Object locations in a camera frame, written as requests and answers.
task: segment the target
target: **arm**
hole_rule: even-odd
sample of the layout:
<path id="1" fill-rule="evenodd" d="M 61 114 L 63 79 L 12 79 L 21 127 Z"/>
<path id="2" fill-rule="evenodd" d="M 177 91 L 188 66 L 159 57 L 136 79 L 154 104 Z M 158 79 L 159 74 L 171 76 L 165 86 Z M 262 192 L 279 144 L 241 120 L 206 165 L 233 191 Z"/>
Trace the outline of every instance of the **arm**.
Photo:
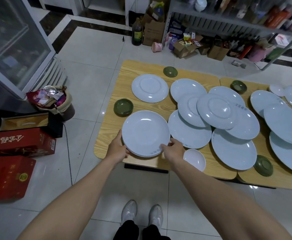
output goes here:
<path id="1" fill-rule="evenodd" d="M 194 202 L 224 240 L 292 240 L 280 223 L 241 192 L 218 181 L 183 160 L 183 145 L 171 138 L 161 145 L 172 170 Z"/>
<path id="2" fill-rule="evenodd" d="M 129 152 L 121 145 L 121 136 L 120 130 L 110 143 L 106 157 L 37 215 L 18 240 L 79 239 L 96 209 L 110 172 Z"/>

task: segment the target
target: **person's left hand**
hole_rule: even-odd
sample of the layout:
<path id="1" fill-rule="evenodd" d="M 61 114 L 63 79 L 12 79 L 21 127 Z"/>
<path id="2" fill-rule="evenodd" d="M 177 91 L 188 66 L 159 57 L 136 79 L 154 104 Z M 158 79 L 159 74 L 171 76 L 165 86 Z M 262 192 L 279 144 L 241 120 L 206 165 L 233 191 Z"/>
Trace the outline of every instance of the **person's left hand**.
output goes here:
<path id="1" fill-rule="evenodd" d="M 122 130 L 120 129 L 117 136 L 111 141 L 108 146 L 105 159 L 111 160 L 115 164 L 123 161 L 125 157 L 128 157 L 129 150 L 125 145 L 121 144 L 120 138 L 122 137 Z"/>

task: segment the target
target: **white sneaker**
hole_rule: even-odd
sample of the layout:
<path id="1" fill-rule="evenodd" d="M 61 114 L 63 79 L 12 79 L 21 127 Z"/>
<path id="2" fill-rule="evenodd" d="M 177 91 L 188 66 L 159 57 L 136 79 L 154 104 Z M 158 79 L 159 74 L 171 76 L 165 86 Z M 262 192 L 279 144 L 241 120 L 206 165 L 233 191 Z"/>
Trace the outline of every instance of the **white sneaker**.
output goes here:
<path id="1" fill-rule="evenodd" d="M 135 220 L 137 215 L 137 203 L 134 200 L 130 200 L 126 203 L 122 211 L 122 222 L 121 225 L 124 224 L 125 221 Z"/>
<path id="2" fill-rule="evenodd" d="M 163 209 L 161 208 L 161 206 L 158 204 L 153 205 L 149 211 L 148 225 L 155 225 L 158 228 L 158 230 L 160 230 L 162 228 L 163 218 L 164 218 L 164 215 L 163 215 Z"/>

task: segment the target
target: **black pants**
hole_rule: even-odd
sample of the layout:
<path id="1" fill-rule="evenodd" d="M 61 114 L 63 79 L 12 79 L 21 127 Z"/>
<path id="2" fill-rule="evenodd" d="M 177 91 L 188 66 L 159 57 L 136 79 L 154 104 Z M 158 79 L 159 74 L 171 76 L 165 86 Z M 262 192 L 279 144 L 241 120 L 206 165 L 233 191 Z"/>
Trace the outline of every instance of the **black pants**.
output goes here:
<path id="1" fill-rule="evenodd" d="M 137 240 L 138 235 L 138 226 L 132 220 L 127 220 L 117 230 L 114 240 Z M 155 225 L 150 225 L 143 230 L 142 240 L 170 240 L 170 238 L 161 236 L 158 228 Z"/>

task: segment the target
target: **hand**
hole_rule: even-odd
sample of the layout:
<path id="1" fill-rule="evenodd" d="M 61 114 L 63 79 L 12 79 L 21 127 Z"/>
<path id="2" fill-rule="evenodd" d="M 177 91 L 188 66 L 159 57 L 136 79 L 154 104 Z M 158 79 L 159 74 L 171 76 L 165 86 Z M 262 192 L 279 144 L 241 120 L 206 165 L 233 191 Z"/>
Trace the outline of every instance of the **hand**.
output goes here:
<path id="1" fill-rule="evenodd" d="M 178 161 L 183 161 L 185 149 L 183 144 L 178 140 L 171 138 L 172 143 L 169 145 L 161 144 L 161 148 L 164 150 L 164 156 L 172 164 L 175 164 Z"/>
<path id="2" fill-rule="evenodd" d="M 115 164 L 123 161 L 125 157 L 128 157 L 129 150 L 125 145 L 122 145 L 120 139 L 122 137 L 122 130 L 120 129 L 117 136 L 111 141 L 108 146 L 107 154 L 104 159 L 111 160 Z"/>

